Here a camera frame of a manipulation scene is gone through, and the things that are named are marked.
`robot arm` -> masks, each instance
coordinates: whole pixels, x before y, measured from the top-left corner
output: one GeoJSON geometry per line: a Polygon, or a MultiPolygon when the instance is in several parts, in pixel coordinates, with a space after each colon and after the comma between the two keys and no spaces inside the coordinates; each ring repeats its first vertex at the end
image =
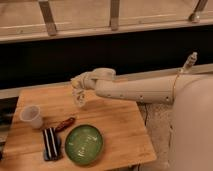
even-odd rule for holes
{"type": "Polygon", "coordinates": [[[74,101],[79,107],[82,107],[85,104],[84,90],[92,89],[96,95],[105,98],[171,104],[178,91],[187,84],[206,76],[186,74],[196,59],[197,53],[190,55],[177,75],[135,81],[115,82],[116,72],[109,68],[98,68],[85,72],[71,79],[74,101]]]}

